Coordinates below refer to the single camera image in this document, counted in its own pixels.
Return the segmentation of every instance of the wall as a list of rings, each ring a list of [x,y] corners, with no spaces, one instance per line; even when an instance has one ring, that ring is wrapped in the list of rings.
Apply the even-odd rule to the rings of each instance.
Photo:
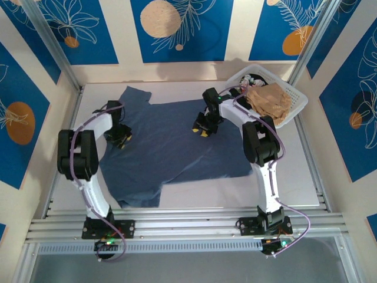
[[[55,83],[1,8],[0,26],[0,64],[7,61],[9,65],[0,83],[0,99],[8,110],[9,100],[28,101],[33,111],[23,120],[27,123],[6,121],[0,129],[0,167],[2,172],[9,171],[0,182],[0,223],[6,225],[0,245],[0,281],[10,282],[39,197],[51,184],[58,131],[66,123],[65,113],[72,108],[75,94],[63,75]],[[33,121],[28,120],[33,113]],[[17,125],[28,128],[14,128]]]
[[[298,0],[302,10],[288,0],[67,0],[63,5],[42,0],[37,5],[85,84],[225,80],[250,61],[287,79],[326,1]],[[0,6],[37,57],[48,60],[34,47],[35,31],[13,2],[1,0]]]
[[[309,104],[303,110],[302,117],[328,198],[333,210],[344,215],[368,282],[375,282],[377,277],[377,242],[366,220],[367,216],[377,212],[377,171],[370,168],[376,166],[377,149],[358,148],[359,138],[365,133],[366,125],[350,124],[352,107],[349,101],[352,101],[356,94],[354,85],[360,91],[359,83],[362,80],[358,77],[358,67],[363,57],[363,49],[360,49],[360,46],[355,47],[371,25],[375,25],[373,22],[376,21],[376,15],[375,1],[361,0],[313,79],[310,79],[309,73],[305,71],[296,85],[309,98]],[[356,53],[360,53],[360,58],[347,72],[343,63],[347,62],[344,66],[349,66],[355,55],[354,49]],[[334,119],[339,120],[339,117],[343,116],[346,118],[339,128]],[[365,145],[365,136],[361,145]],[[351,153],[360,152],[353,163],[349,162],[347,150]],[[364,174],[355,175],[355,167],[364,170]]]

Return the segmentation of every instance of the leaf illustration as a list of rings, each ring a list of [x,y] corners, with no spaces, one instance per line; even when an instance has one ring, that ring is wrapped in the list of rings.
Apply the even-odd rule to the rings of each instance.
[[[6,4],[19,22],[35,30],[22,6],[15,5],[9,0],[1,1]],[[37,5],[50,28],[57,29],[63,38],[71,36],[90,41],[93,44],[97,43],[97,37],[90,28],[96,27],[100,19],[81,12],[81,0],[40,0]]]
[[[368,39],[359,63],[359,78],[373,79],[377,75],[377,29]]]
[[[5,78],[7,71],[8,71],[8,66],[0,64],[0,83]]]
[[[211,3],[204,9],[203,3],[208,0],[173,0],[173,7],[178,11],[181,18],[181,25],[175,34],[165,37],[156,38],[152,45],[157,45],[153,53],[159,52],[165,47],[168,49],[174,48],[176,45],[184,46],[190,37],[195,36],[196,31],[200,30],[199,16],[209,11],[216,0],[211,0]]]
[[[293,31],[302,27],[300,21],[305,17],[301,1],[297,0],[280,0],[276,4],[280,8],[280,14],[284,21],[288,22]]]

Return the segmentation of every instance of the white laundry basket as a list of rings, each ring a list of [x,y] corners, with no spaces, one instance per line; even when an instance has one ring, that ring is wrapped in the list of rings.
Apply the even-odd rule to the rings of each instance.
[[[297,114],[300,113],[301,110],[304,109],[305,105],[307,105],[307,97],[303,93],[283,81],[277,75],[272,74],[270,71],[257,64],[251,64],[232,76],[229,80],[227,80],[226,87],[239,85],[241,78],[247,74],[260,75],[267,81],[268,84],[277,83],[292,98],[289,113],[284,121],[276,126],[277,129],[283,127],[286,123],[291,121]]]

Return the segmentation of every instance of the white line drawing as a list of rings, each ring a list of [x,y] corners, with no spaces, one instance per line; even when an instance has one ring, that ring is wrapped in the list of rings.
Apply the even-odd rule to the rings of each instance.
[[[173,0],[172,3],[170,3],[167,0],[154,0],[150,2],[144,8],[143,12],[149,12],[147,11],[147,7],[152,8],[153,5],[156,5],[156,7],[160,5],[166,9],[167,17],[179,15],[178,21],[173,21],[172,23],[176,28],[172,26],[167,27],[174,31],[173,34],[165,37],[155,37],[155,41],[152,45],[155,45],[156,48],[153,53],[157,53],[165,47],[168,49],[175,47],[177,51],[181,51],[184,45],[189,42],[190,37],[195,36],[196,30],[200,31],[201,25],[199,16],[212,9],[213,5],[216,3],[216,0],[211,0],[209,5],[204,5],[207,1],[208,0]]]
[[[1,1],[19,22],[35,30],[21,6],[11,0]],[[64,41],[71,48],[78,47],[78,39],[97,43],[91,28],[96,27],[100,19],[81,12],[81,0],[41,0],[37,5],[59,41]]]
[[[8,71],[8,66],[0,64],[0,83],[5,78],[7,71]],[[17,122],[17,123],[27,125],[28,122],[25,121],[27,117],[28,117],[27,114],[20,116],[8,110],[0,99],[0,129],[3,129],[7,123],[11,125],[12,122]]]
[[[352,113],[350,124],[354,129],[365,126],[365,148],[373,149],[377,145],[377,28],[364,47],[358,77],[361,79],[363,99]]]
[[[336,24],[338,24],[340,15],[351,13],[355,9],[357,3],[358,0],[342,0],[342,2],[340,2],[339,4],[338,10],[332,17],[333,21],[336,22]]]
[[[314,0],[310,3],[308,9],[304,9],[301,0],[273,0],[275,6],[280,8],[280,14],[283,20],[288,22],[292,31],[297,31],[300,35],[300,46],[303,47],[308,38],[308,27],[311,26],[320,15],[327,0],[318,0],[314,4]]]

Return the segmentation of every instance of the purple cable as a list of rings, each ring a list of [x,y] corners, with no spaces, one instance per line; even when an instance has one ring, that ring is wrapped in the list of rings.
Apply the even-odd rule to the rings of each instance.
[[[98,113],[97,115],[94,115],[92,117],[90,117],[89,120],[87,120],[84,124],[82,124],[81,126],[79,126],[79,128],[77,128],[77,130],[74,132],[73,134],[73,137],[72,137],[72,142],[71,142],[71,149],[70,149],[70,172],[71,172],[71,176],[72,178],[74,179],[74,181],[79,185],[79,187],[82,186],[82,183],[80,182],[80,180],[76,177],[76,174],[75,174],[75,171],[74,171],[74,164],[73,164],[73,159],[74,159],[74,150],[75,150],[75,142],[76,142],[76,139],[77,139],[77,136],[78,136],[78,133],[84,128],[86,127],[90,122],[92,122],[93,120],[95,120],[96,118],[98,118],[100,115],[103,115],[107,112],[110,112],[110,111],[113,111],[113,110],[116,110],[116,109],[120,109],[120,108],[123,108],[124,105],[120,105],[120,106],[117,106],[117,107],[113,107],[113,108],[109,108],[109,109],[106,109],[100,113]],[[123,245],[124,245],[124,248],[123,248],[123,252],[120,256],[118,256],[117,258],[114,258],[114,259],[106,259],[106,260],[103,260],[104,262],[114,262],[114,261],[117,261],[119,260],[120,258],[122,258],[125,254],[125,250],[126,250],[126,242],[125,242],[125,237],[123,236],[123,234],[113,225],[111,224],[108,220],[106,220],[105,218],[103,218],[99,213],[97,213],[89,204],[89,201],[87,199],[87,196],[85,195],[85,192],[83,190],[81,190],[81,194],[82,194],[82,197],[84,198],[84,202],[86,204],[86,206],[89,208],[89,210],[96,216],[98,217],[99,219],[101,219],[103,222],[105,222],[111,229],[113,229],[119,236],[120,238],[122,239],[122,242],[123,242]],[[98,259],[99,258],[99,251],[100,249],[97,250],[97,253],[96,253],[96,256]]]
[[[281,159],[284,157],[284,155],[285,155],[285,153],[286,153],[286,150],[285,150],[284,144],[283,144],[281,138],[277,135],[276,131],[274,131],[270,125],[268,125],[268,124],[267,124],[265,121],[263,121],[261,118],[256,117],[256,116],[254,116],[254,115],[251,115],[249,111],[247,111],[245,108],[243,108],[242,106],[240,106],[240,105],[237,103],[237,99],[239,99],[240,97],[243,97],[244,95],[245,95],[245,94],[240,94],[239,96],[237,96],[237,97],[233,100],[233,106],[235,106],[235,108],[239,109],[240,111],[244,112],[244,113],[245,113],[246,115],[248,115],[249,117],[251,117],[251,118],[257,120],[257,121],[260,122],[260,123],[262,123],[267,129],[269,129],[269,131],[271,131],[271,133],[275,136],[275,138],[277,139],[277,141],[279,142],[279,144],[280,144],[280,146],[281,146],[281,148],[282,148],[282,151],[283,151],[282,155],[281,155],[280,157],[278,157],[276,160],[272,161],[271,164],[269,165],[269,169],[271,169],[272,166],[273,166],[278,160],[281,160]],[[271,191],[272,191],[272,195],[274,196],[274,195],[275,195],[275,190],[274,190],[274,187],[273,187],[272,171],[271,171],[271,170],[270,170],[269,176],[270,176]],[[301,239],[302,239],[302,238],[308,233],[308,231],[309,231],[309,229],[310,229],[310,227],[311,227],[311,225],[312,225],[311,222],[310,222],[309,217],[308,217],[305,213],[303,213],[303,212],[301,212],[301,211],[299,211],[299,210],[297,210],[297,209],[295,209],[295,208],[291,208],[291,207],[288,206],[288,205],[285,205],[284,203],[282,203],[282,202],[279,200],[279,198],[276,198],[275,201],[276,201],[277,203],[279,203],[282,207],[287,208],[287,209],[289,209],[289,210],[291,210],[291,211],[294,211],[294,212],[296,212],[296,213],[298,213],[298,214],[304,216],[305,219],[307,220],[307,228],[305,229],[305,231],[304,231],[304,232],[303,232],[303,233],[302,233],[297,239],[293,240],[293,242],[291,242],[290,244],[288,244],[287,247],[281,249],[279,252],[277,252],[277,253],[275,253],[275,254],[273,254],[273,255],[268,255],[268,257],[271,257],[271,256],[276,257],[278,254],[281,254],[281,253],[282,253],[283,251],[285,251],[287,248],[290,248],[291,246],[293,246],[294,244],[296,244],[299,240],[301,240]]]

